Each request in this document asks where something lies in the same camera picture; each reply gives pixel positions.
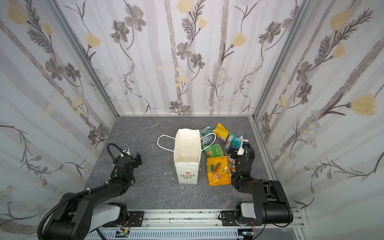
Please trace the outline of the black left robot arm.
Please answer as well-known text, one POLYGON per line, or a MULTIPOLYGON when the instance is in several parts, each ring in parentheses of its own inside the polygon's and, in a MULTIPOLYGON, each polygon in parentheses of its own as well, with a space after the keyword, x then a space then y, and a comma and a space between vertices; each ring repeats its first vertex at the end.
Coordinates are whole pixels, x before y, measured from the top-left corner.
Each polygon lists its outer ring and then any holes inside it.
POLYGON ((134 169, 142 164, 139 153, 116 158, 111 179, 103 185, 79 193, 68 193, 42 218, 40 240, 83 240, 91 230, 93 211, 106 201, 119 197, 136 182, 134 169))

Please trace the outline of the orange snack bag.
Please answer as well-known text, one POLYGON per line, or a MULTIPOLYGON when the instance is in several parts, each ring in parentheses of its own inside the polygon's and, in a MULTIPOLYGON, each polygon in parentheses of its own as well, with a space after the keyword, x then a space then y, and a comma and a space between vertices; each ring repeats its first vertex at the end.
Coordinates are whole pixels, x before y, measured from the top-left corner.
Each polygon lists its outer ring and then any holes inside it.
POLYGON ((207 158, 207 176, 209 186, 213 187, 231 184, 232 171, 228 157, 207 158))

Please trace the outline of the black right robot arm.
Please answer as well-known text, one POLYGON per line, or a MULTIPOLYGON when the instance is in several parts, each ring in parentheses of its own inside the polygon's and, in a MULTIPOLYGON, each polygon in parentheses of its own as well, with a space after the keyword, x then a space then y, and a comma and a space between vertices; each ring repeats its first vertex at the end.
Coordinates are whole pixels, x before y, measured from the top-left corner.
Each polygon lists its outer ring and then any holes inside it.
POLYGON ((256 179, 251 176, 255 150, 248 142, 243 143, 235 158, 235 172, 231 185, 240 193, 252 196, 252 202, 238 202, 235 221, 255 226, 281 224, 286 227, 293 222, 294 214, 279 181, 256 179))

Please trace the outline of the green chips bag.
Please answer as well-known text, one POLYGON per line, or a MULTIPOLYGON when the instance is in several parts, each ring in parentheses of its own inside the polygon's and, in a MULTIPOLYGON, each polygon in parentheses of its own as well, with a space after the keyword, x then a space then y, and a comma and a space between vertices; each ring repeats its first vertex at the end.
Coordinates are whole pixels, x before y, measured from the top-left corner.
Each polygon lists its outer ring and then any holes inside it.
POLYGON ((208 158, 223 157, 225 155, 220 144, 213 144, 209 147, 205 147, 204 152, 208 158))

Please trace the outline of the white paper shopping bag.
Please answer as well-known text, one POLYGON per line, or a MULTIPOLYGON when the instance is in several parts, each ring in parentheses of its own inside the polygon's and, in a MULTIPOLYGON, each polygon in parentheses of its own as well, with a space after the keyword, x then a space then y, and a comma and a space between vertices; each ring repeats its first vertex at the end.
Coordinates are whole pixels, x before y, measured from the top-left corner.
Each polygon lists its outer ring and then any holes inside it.
POLYGON ((200 131, 179 129, 175 137, 161 135, 157 141, 163 137, 174 140, 172 150, 162 147, 160 143, 157 143, 157 145, 161 149, 173 153, 179 184, 196 185, 198 183, 201 155, 205 150, 201 145, 201 140, 204 138, 200 136, 200 131))

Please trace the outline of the teal candy bag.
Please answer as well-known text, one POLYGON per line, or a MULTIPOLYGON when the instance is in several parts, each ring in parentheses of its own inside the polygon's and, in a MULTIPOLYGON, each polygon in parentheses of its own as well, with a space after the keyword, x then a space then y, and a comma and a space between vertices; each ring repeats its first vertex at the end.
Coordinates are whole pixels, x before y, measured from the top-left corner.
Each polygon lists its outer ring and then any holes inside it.
POLYGON ((238 137, 237 135, 235 135, 233 133, 229 133, 227 140, 226 140, 225 150, 228 150, 230 147, 234 148, 234 149, 239 149, 240 146, 242 145, 243 139, 244 139, 243 135, 238 137))

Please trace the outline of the yellow snack packet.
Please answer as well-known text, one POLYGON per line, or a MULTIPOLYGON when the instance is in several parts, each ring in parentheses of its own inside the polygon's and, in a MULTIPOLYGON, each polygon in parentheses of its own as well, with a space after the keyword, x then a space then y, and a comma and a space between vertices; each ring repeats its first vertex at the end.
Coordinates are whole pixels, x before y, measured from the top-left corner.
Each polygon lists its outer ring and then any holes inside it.
POLYGON ((217 138, 221 139, 224 142, 230 135, 230 132, 221 123, 218 123, 216 128, 212 130, 212 132, 217 136, 217 138))

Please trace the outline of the Fox's lemon blackcurrant candy bag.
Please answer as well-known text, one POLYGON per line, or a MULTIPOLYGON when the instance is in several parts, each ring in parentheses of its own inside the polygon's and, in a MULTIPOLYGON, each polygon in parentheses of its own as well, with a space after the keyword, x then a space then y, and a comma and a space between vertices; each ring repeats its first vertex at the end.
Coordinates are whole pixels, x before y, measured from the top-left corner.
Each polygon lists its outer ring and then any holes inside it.
POLYGON ((230 156, 228 156, 228 161, 229 161, 230 169, 232 173, 234 173, 236 171, 236 159, 233 159, 230 156))

